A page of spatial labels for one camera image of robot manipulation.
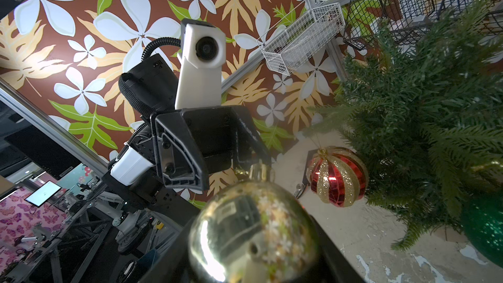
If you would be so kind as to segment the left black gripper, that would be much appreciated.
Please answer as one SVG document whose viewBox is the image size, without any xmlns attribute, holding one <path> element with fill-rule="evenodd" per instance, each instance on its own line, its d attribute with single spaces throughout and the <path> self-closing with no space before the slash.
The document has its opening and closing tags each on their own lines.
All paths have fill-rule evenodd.
<svg viewBox="0 0 503 283">
<path fill-rule="evenodd" d="M 155 167 L 169 189 L 204 191 L 229 168 L 271 164 L 271 155 L 244 106 L 182 109 L 151 116 Z"/>
</svg>

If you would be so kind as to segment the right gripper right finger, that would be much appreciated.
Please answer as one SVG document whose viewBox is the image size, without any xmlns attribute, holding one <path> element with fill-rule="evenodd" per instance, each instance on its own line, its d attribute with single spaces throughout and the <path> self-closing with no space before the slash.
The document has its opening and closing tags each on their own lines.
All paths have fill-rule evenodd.
<svg viewBox="0 0 503 283">
<path fill-rule="evenodd" d="M 314 217 L 309 218 L 306 282 L 364 282 Z"/>
</svg>

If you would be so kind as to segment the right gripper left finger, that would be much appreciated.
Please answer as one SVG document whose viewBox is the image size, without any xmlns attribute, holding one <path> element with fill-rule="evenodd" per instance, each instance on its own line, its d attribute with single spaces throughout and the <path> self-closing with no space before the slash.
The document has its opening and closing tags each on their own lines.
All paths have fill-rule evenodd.
<svg viewBox="0 0 503 283">
<path fill-rule="evenodd" d="M 191 218 L 175 241 L 138 282 L 196 282 L 189 262 L 189 234 L 195 218 Z"/>
</svg>

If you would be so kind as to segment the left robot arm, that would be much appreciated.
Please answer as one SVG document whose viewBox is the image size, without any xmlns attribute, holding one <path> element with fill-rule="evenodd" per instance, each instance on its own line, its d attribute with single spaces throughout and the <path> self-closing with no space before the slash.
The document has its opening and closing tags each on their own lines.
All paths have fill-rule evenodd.
<svg viewBox="0 0 503 283">
<path fill-rule="evenodd" d="M 165 45 L 180 47 L 184 55 L 193 51 L 199 60 L 218 50 L 209 36 L 195 42 L 163 37 L 148 44 L 141 62 L 119 80 L 144 123 L 103 180 L 135 208 L 171 215 L 183 203 L 177 189 L 205 191 L 212 174 L 232 168 L 247 175 L 270 165 L 271 156 L 245 107 L 208 102 L 176 107 L 182 80 L 154 53 Z"/>
</svg>

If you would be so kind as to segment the red gold striped ornament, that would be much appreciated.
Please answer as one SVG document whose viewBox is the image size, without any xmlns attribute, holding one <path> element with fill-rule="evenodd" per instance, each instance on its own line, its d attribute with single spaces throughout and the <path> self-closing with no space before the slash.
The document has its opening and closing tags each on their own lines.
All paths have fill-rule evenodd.
<svg viewBox="0 0 503 283">
<path fill-rule="evenodd" d="M 323 203 L 346 208 L 364 198 L 369 172 L 355 152 L 330 146 L 308 160 L 305 178 Z"/>
</svg>

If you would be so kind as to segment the gold ball ornament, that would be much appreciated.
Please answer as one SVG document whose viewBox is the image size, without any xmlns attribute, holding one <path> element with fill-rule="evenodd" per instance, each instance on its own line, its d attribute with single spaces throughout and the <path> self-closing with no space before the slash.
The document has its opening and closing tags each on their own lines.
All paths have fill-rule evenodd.
<svg viewBox="0 0 503 283">
<path fill-rule="evenodd" d="M 312 219 L 261 163 L 200 211 L 188 257 L 196 282 L 320 280 L 320 240 Z"/>
</svg>

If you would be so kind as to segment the small green christmas tree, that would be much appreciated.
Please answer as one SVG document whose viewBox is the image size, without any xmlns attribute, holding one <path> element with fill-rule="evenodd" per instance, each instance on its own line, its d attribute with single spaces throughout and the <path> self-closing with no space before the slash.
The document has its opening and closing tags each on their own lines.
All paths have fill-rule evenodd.
<svg viewBox="0 0 503 283">
<path fill-rule="evenodd" d="M 490 2 L 447 9 L 409 48 L 380 22 L 377 53 L 345 60 L 335 104 L 315 107 L 323 119 L 305 131 L 336 131 L 356 151 L 368 203 L 407 227 L 394 250 L 440 227 L 461 231 L 464 204 L 502 190 L 502 74 L 489 71 L 502 38 L 479 31 Z"/>
</svg>

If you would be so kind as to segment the green glitter ball ornament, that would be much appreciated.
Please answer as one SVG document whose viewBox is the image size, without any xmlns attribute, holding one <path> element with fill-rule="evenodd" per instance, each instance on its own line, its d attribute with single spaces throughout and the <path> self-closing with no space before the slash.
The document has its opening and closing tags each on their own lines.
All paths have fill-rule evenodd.
<svg viewBox="0 0 503 283">
<path fill-rule="evenodd" d="M 474 248 L 502 267 L 502 192 L 468 201 L 462 209 L 461 224 Z"/>
</svg>

